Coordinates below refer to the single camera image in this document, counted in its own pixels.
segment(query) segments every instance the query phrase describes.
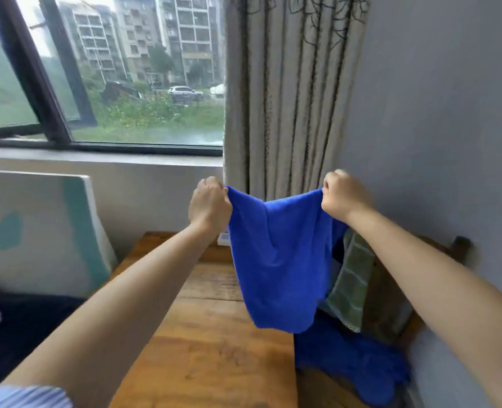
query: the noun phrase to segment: table top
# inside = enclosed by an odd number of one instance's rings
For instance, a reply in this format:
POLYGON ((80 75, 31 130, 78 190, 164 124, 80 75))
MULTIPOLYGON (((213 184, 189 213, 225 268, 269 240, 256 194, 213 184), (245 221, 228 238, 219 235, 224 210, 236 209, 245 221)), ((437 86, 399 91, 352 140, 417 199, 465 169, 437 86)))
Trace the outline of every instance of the table top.
MULTIPOLYGON (((172 235, 146 233, 113 277, 172 235)), ((297 407, 292 335, 255 327, 229 247, 207 248, 111 407, 297 407)))

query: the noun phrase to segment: white car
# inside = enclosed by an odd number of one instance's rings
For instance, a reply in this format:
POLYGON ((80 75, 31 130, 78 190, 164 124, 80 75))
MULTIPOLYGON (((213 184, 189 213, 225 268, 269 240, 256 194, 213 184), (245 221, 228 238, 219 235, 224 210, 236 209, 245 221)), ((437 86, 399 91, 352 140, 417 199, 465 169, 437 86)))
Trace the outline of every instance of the white car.
POLYGON ((199 101, 203 98, 203 93, 199 90, 193 90, 187 86, 173 86, 168 89, 168 94, 174 102, 199 101))
POLYGON ((226 93, 227 87, 224 84, 219 84, 219 86, 210 88, 210 94, 212 97, 224 97, 226 93))

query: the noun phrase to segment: apartment building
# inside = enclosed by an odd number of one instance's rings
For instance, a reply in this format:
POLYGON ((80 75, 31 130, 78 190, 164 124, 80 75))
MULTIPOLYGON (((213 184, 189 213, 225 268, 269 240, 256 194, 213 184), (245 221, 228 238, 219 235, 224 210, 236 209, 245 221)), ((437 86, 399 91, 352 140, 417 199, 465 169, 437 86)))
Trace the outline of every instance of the apartment building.
POLYGON ((203 86, 224 81, 222 0, 158 0, 163 45, 175 71, 170 81, 203 86))
POLYGON ((132 81, 152 83, 158 75, 152 69, 149 49, 162 44, 155 0, 113 0, 119 44, 132 81))
POLYGON ((104 81, 126 79, 116 21, 106 5, 60 2, 62 22, 77 61, 100 71, 104 81))

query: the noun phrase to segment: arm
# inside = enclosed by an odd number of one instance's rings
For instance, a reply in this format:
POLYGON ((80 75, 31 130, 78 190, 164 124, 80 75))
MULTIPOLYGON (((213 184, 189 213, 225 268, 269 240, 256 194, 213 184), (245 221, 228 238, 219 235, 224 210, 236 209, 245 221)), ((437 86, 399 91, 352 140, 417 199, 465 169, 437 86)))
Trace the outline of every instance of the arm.
POLYGON ((94 294, 3 384, 57 386, 75 406, 107 406, 231 213, 227 188, 214 177, 202 180, 189 207, 190 226, 94 294))
POLYGON ((323 186, 323 209, 374 249, 415 310, 502 408, 502 293, 370 207, 360 182, 341 170, 323 186))

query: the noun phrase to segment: forearm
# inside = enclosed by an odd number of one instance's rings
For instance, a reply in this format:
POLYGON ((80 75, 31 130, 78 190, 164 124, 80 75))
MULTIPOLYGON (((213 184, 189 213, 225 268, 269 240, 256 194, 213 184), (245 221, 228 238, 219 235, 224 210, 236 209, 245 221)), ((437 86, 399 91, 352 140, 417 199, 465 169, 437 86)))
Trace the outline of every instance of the forearm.
POLYGON ((213 235, 189 226, 85 302, 3 382, 49 384, 107 406, 213 235))
POLYGON ((348 222, 423 320, 502 407, 502 293, 371 209, 355 211, 348 222))

